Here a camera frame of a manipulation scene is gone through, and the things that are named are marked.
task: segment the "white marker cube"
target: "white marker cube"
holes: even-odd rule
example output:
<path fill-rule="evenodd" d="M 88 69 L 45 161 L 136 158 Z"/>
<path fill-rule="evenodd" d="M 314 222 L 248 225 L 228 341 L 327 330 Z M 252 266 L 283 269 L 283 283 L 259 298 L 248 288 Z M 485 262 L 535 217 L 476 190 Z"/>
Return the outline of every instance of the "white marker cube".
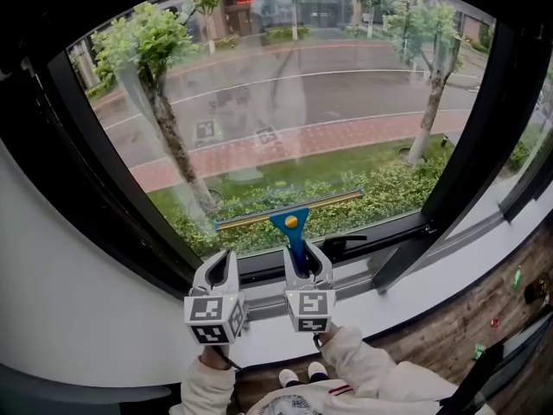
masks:
<path fill-rule="evenodd" d="M 285 290 L 286 307 L 296 332 L 328 332 L 335 290 Z"/>
<path fill-rule="evenodd" d="M 233 344 L 245 321 L 242 292 L 184 298 L 184 323 L 201 346 Z"/>

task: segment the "person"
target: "person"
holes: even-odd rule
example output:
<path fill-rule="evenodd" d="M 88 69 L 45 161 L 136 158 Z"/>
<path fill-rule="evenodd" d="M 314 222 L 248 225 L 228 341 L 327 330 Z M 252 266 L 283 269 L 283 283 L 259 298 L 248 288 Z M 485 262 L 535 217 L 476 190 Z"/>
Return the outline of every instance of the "person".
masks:
<path fill-rule="evenodd" d="M 304 385 L 285 369 L 279 375 L 283 388 L 268 393 L 247 415 L 429 415 L 456 390 L 424 367 L 408 361 L 396 364 L 385 350 L 364 343 L 357 328 L 333 324 L 319 340 L 323 358 L 340 380 L 330 380 L 321 363 L 310 365 L 310 383 Z M 226 361 L 212 348 L 204 348 L 181 384 L 182 402 L 171 407 L 170 415 L 226 413 L 234 380 Z M 493 415 L 487 405 L 477 413 Z"/>

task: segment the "wooden floor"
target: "wooden floor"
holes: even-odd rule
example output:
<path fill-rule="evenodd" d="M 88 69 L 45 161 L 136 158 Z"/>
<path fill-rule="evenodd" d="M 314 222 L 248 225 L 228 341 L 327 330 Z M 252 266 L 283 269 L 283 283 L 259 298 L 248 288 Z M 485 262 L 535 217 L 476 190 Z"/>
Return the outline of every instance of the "wooden floor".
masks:
<path fill-rule="evenodd" d="M 473 366 L 476 343 L 492 346 L 509 335 L 541 306 L 541 301 L 528 305 L 524 288 L 543 271 L 553 275 L 553 226 L 542 224 L 517 251 L 492 273 L 428 315 L 369 343 L 385 348 L 396 362 L 411 361 L 459 384 Z M 516 270 L 522 277 L 517 290 L 512 288 Z M 499 319 L 492 328 L 490 321 Z M 538 413 L 536 405 L 553 394 L 553 337 L 545 341 L 530 364 L 492 402 L 500 414 Z M 278 373 L 283 367 L 293 369 L 300 380 L 307 381 L 307 367 L 313 360 L 294 361 L 254 371 L 239 378 L 236 390 L 243 409 L 247 411 L 267 392 L 279 388 Z"/>

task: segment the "person's arm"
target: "person's arm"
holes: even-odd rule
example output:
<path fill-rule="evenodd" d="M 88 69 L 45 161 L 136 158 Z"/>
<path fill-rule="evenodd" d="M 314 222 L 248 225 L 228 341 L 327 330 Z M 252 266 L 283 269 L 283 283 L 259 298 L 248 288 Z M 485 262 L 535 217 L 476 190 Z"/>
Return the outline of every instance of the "person's arm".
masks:
<path fill-rule="evenodd" d="M 382 382 L 396 367 L 385 350 L 364 343 L 359 329 L 335 324 L 328 333 L 320 334 L 319 340 L 324 359 L 357 396 L 378 397 Z"/>
<path fill-rule="evenodd" d="M 228 347 L 223 347 L 228 355 Z M 223 415 L 231 401 L 234 371 L 213 350 L 205 347 L 194 360 L 181 384 L 182 403 L 171 408 L 171 415 Z"/>

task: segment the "white road line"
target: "white road line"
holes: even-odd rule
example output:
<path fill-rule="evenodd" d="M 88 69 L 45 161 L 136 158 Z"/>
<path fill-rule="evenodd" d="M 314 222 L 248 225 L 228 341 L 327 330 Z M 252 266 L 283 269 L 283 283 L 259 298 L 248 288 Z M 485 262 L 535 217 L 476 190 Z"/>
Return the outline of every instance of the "white road line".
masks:
<path fill-rule="evenodd" d="M 347 69 L 345 71 L 326 71 L 324 73 L 299 73 L 297 75 L 285 75 L 284 77 L 277 77 L 275 79 L 251 81 L 249 83 L 243 83 L 241 85 L 224 87 L 222 89 L 216 89 L 214 91 L 208 91 L 206 93 L 199 93 L 197 95 L 192 95 L 192 96 L 186 97 L 184 99 L 178 99 L 178 100 L 172 102 L 171 105 L 177 105 L 179 103 L 182 103 L 183 101 L 189 101 L 191 99 L 197 99 L 199 97 L 204 97 L 206 95 L 211 95 L 211 94 L 214 94 L 214 93 L 220 93 L 222 91 L 229 91 L 231 89 L 236 89 L 236 88 L 242 87 L 242 86 L 259 85 L 261 83 L 269 83 L 271 81 L 277 81 L 277 80 L 289 80 L 289 79 L 297 79 L 297 78 L 302 78 L 302 77 L 313 77 L 313 76 L 316 76 L 316 75 L 327 75 L 327 74 L 333 74 L 333 73 L 424 73 L 424 72 L 426 72 L 426 71 L 413 71 L 411 69 Z M 461 74 L 461 73 L 454 73 L 454 74 L 452 74 L 452 76 L 453 75 L 455 77 L 462 77 L 462 78 L 467 78 L 467 79 L 477 79 L 477 80 L 480 79 L 480 77 L 477 77 L 475 75 L 465 75 L 465 74 Z M 132 117 L 128 117 L 125 120 L 121 120 L 117 123 L 110 124 L 109 126 L 106 126 L 104 128 L 104 131 L 107 131 L 108 129 L 111 129 L 115 126 L 119 126 L 119 125 L 121 125 L 121 124 L 123 124 L 127 121 L 133 120 L 133 119 L 138 118 L 138 117 L 142 117 L 142 114 L 133 115 Z"/>
<path fill-rule="evenodd" d="M 438 109 L 438 112 L 465 112 L 465 111 L 470 112 L 471 109 Z M 373 119 L 373 118 L 396 117 L 396 116 L 400 116 L 400 115 L 413 115 L 413 114 L 424 114 L 424 111 L 396 112 L 396 113 L 393 113 L 393 114 L 376 114 L 376 115 L 365 115 L 364 117 L 342 118 L 340 120 L 332 120 L 332 121 L 326 121 L 326 122 L 314 123 L 314 124 L 304 124 L 302 126 L 295 126 L 295 127 L 292 127 L 292 128 L 278 129 L 278 130 L 275 130 L 275 133 L 276 134 L 282 134 L 283 132 L 294 131 L 294 130 L 304 129 L 304 128 L 308 128 L 308 127 L 315 128 L 315 127 L 318 127 L 318 126 L 326 126 L 326 125 L 330 125 L 330 124 L 335 125 L 337 123 L 345 123 L 347 121 L 369 120 L 369 119 Z M 228 140 L 226 142 L 216 143 L 216 144 L 209 144 L 208 146 L 203 146 L 203 147 L 198 148 L 198 149 L 192 149 L 189 152 L 190 153 L 195 153 L 197 151 L 206 150 L 206 149 L 209 149 L 209 148 L 216 148 L 216 147 L 227 145 L 227 144 L 233 144 L 233 143 L 238 142 L 238 141 L 253 139 L 255 137 L 256 137 L 255 135 L 250 135 L 248 137 L 234 138 L 233 140 Z M 151 162 L 137 164 L 136 166 L 133 166 L 132 168 L 129 168 L 129 170 L 139 169 L 139 168 L 142 168 L 142 166 L 149 166 L 153 163 L 157 163 L 157 162 L 160 162 L 161 160 L 167 160 L 167 159 L 168 159 L 167 156 L 162 156 L 160 158 L 156 158 L 156 160 L 152 160 Z"/>

